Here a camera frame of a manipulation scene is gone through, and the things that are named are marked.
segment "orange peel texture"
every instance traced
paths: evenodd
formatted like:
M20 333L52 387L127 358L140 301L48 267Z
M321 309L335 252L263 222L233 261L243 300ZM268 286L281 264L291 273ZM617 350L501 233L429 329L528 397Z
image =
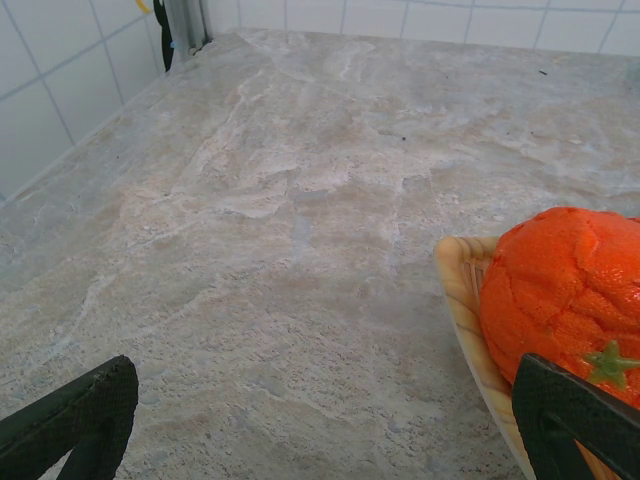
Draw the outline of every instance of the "orange peel texture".
M514 227L487 271L480 323L509 382L537 353L640 408L640 219L557 207Z

